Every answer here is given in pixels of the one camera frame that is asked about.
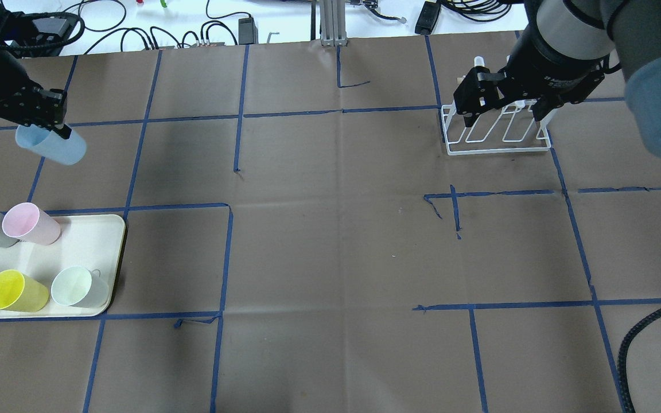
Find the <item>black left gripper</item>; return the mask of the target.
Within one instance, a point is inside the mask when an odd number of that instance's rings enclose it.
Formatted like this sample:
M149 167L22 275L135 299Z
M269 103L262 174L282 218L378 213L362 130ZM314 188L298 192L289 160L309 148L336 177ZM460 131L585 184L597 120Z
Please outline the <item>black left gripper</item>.
M3 92L0 118L21 126L49 129L62 139L70 139L72 129L65 124L67 92L46 89L36 82Z

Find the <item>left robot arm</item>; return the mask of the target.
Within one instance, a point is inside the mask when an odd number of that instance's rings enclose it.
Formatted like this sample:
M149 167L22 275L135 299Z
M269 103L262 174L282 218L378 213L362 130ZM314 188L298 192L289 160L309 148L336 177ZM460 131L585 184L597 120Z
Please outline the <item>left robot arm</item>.
M0 118L24 127L39 127L70 139L71 128L65 124L67 93L63 89L46 89L32 80L19 62L22 55L60 49L75 41L68 32L55 34L40 31L37 21L81 18L67 11L24 13L10 11L0 3Z

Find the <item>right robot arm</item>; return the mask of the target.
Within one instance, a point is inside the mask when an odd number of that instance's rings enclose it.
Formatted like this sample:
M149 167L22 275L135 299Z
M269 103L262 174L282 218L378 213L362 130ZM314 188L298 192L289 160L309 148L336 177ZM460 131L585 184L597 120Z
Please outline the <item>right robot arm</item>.
M480 115L534 100L543 120L565 104L579 104L619 58L624 99L645 148L661 159L661 1L525 1L528 24L506 65L476 65L453 95L466 127Z

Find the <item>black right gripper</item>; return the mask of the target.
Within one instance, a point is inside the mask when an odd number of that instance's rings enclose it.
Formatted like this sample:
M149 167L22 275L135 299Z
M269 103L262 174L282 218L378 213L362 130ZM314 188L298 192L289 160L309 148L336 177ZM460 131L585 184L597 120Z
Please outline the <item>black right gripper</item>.
M577 60L545 49L533 40L519 40L503 72L475 66L462 78L454 92L456 114L466 128L472 128L480 115L506 105L507 98L535 99L532 117L538 128L546 117L563 104L579 104L603 82L601 62ZM499 84L503 82L503 91Z

